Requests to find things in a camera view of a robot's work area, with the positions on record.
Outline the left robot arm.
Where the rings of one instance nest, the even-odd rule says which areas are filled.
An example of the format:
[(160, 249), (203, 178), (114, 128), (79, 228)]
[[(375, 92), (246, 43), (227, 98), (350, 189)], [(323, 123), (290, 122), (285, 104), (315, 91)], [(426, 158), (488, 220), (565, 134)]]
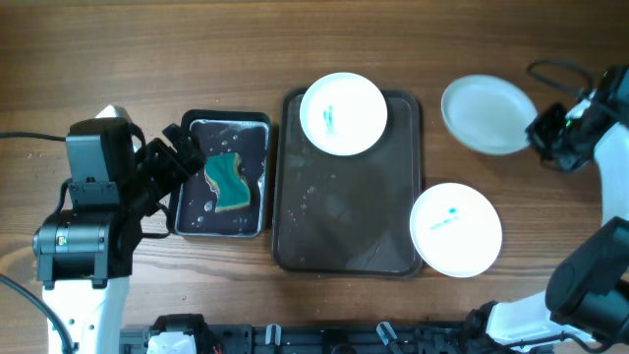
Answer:
[(73, 124), (71, 176), (33, 236), (51, 353), (115, 353), (142, 221), (202, 170), (197, 138), (176, 125), (146, 141), (124, 108), (109, 105)]

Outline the white plate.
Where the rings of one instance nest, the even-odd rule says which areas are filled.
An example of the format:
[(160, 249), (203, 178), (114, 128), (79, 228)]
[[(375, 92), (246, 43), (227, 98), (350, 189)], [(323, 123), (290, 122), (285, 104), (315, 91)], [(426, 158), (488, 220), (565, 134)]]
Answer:
[(421, 258), (434, 270), (458, 278), (488, 270), (503, 239), (491, 202), (458, 183), (442, 183), (423, 191), (413, 205), (409, 229)]
[(336, 156), (367, 151), (382, 137), (388, 111), (381, 90), (354, 73), (326, 75), (303, 95), (299, 122), (309, 142)]

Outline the pale blue plate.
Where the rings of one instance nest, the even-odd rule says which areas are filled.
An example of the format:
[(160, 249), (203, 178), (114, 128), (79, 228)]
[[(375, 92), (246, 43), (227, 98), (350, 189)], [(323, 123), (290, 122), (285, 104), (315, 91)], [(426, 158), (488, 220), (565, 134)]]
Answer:
[(527, 148), (526, 128), (538, 116), (520, 88), (489, 75), (454, 80), (443, 92), (440, 109), (448, 132), (460, 144), (487, 155)]

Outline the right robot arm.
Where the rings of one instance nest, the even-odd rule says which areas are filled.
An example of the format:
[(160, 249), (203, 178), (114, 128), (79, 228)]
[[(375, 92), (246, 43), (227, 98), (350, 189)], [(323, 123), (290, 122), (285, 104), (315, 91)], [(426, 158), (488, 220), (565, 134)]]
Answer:
[(526, 129), (543, 162), (600, 173), (600, 229), (552, 273), (545, 291), (509, 303), (483, 304), (458, 329), (461, 353), (538, 353), (572, 341), (587, 353), (628, 342), (628, 67), (600, 79), (567, 61), (545, 59), (526, 72), (575, 97), (555, 103)]

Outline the white plate top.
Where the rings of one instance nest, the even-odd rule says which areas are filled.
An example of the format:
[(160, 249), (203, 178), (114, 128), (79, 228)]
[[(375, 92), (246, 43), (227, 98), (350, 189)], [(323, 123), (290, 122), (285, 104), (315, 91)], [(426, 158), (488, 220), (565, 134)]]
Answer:
[(326, 75), (303, 95), (299, 122), (309, 142), (336, 156), (367, 151), (382, 137), (388, 111), (381, 90), (354, 73)]

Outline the green yellow sponge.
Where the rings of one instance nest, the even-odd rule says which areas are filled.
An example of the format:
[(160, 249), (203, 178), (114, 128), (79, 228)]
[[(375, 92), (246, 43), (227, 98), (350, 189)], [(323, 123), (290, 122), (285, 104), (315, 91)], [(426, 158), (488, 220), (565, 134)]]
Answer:
[(241, 161), (237, 152), (229, 152), (211, 156), (205, 162), (205, 181), (217, 197), (216, 212), (240, 209), (251, 202), (250, 188), (239, 172)]

